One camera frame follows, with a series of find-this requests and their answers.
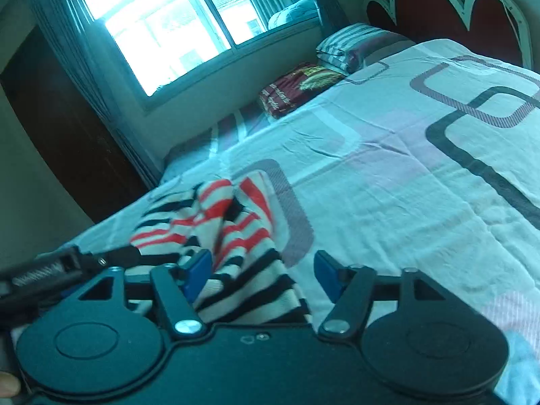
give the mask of brown wooden door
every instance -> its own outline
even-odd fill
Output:
[[[36,149],[94,222],[147,192],[39,28],[23,42],[0,82]]]

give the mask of headboard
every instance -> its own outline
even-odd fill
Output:
[[[448,38],[474,53],[533,68],[529,25],[512,0],[365,0],[364,8],[370,24],[416,43]]]

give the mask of bedspread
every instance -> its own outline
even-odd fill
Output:
[[[507,335],[497,388],[540,400],[540,75],[435,40],[353,74],[172,179],[75,243],[125,243],[168,190],[261,171],[274,240],[318,327],[332,305],[313,256],[399,275],[417,267]],[[372,319],[392,309],[378,303]]]

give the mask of hand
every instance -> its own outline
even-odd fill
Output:
[[[0,372],[0,398],[12,398],[21,391],[21,382],[9,373]]]

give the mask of cable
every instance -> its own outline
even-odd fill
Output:
[[[510,22],[510,26],[512,26],[512,30],[514,31],[514,35],[516,36],[517,44],[518,44],[519,48],[521,48],[521,40],[519,39],[519,34],[517,33],[517,29],[516,29],[516,27],[514,25],[514,22],[512,21],[512,17],[510,16],[510,12],[508,10],[506,0],[502,0],[502,2],[503,2],[504,12],[507,15],[508,21]]]

